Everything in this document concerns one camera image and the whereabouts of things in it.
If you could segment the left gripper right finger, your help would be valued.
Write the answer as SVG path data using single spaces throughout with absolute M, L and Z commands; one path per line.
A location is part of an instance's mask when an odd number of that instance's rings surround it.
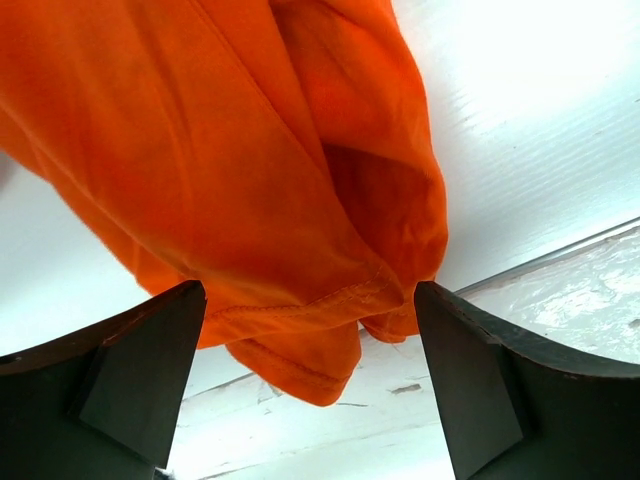
M 489 314 L 433 282 L 414 294 L 458 479 L 635 479 L 639 368 Z

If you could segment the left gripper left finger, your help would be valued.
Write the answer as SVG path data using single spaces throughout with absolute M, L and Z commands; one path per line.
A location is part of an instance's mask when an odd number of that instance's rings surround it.
M 154 479 L 206 307 L 198 281 L 1 358 L 4 479 Z

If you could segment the orange t shirt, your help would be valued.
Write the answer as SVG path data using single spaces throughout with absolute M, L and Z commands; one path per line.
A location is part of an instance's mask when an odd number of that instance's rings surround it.
M 335 403 L 359 333 L 418 331 L 448 241 L 424 83 L 388 1 L 5 1 L 1 147 L 199 344 Z

